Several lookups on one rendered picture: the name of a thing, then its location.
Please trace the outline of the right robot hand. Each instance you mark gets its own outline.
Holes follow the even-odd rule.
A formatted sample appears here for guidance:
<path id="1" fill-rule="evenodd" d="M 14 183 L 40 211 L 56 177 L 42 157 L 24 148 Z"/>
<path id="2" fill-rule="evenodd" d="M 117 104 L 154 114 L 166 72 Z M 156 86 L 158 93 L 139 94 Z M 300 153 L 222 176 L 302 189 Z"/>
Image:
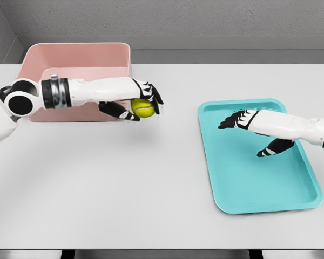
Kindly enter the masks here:
<path id="1" fill-rule="evenodd" d="M 241 110 L 233 113 L 220 123 L 218 129 L 240 128 L 258 135 L 275 137 L 258 157 L 280 154 L 295 144 L 296 116 L 271 110 Z"/>

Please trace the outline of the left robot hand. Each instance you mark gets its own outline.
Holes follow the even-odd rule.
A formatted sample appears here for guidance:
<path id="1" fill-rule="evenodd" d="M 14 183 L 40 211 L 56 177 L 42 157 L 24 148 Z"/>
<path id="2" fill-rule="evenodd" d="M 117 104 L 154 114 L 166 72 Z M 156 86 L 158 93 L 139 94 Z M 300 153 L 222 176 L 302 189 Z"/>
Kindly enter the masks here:
<path id="1" fill-rule="evenodd" d="M 148 81 L 135 80 L 131 77 L 109 78 L 103 87 L 104 98 L 98 108 L 101 112 L 124 120 L 140 121 L 140 118 L 117 103 L 121 100 L 148 100 L 156 114 L 160 113 L 159 105 L 164 102 L 153 84 Z"/>

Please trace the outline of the yellow tennis ball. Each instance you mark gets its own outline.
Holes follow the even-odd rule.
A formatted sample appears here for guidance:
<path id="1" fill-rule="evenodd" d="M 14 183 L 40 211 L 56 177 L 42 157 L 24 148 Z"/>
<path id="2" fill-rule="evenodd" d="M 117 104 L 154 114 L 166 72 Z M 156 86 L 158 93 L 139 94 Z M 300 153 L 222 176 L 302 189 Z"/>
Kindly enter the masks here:
<path id="1" fill-rule="evenodd" d="M 132 99 L 132 112 L 140 118 L 149 118 L 155 114 L 154 107 L 149 100 L 146 99 Z"/>

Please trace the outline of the pink plastic basket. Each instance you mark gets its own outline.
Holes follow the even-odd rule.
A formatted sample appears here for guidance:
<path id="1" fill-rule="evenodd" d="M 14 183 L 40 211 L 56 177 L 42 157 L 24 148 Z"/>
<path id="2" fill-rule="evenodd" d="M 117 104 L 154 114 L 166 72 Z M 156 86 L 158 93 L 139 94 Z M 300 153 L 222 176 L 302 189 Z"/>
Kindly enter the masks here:
<path id="1" fill-rule="evenodd" d="M 131 49 L 126 43 L 40 43 L 30 47 L 17 78 L 33 81 L 60 78 L 92 81 L 131 75 Z M 40 109 L 32 122 L 107 122 L 116 118 L 102 113 L 95 103 L 64 110 Z"/>

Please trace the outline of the blue plastic tray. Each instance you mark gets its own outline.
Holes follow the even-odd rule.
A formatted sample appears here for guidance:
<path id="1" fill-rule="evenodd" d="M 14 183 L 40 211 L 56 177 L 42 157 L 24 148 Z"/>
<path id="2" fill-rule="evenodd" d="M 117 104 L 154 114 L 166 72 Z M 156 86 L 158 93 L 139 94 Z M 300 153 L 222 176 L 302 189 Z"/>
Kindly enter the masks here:
<path id="1" fill-rule="evenodd" d="M 209 101 L 198 108 L 216 205 L 228 214 L 318 207 L 323 193 L 301 142 L 281 154 L 260 158 L 258 151 L 272 138 L 237 128 L 218 129 L 225 118 L 246 108 L 286 111 L 275 99 Z"/>

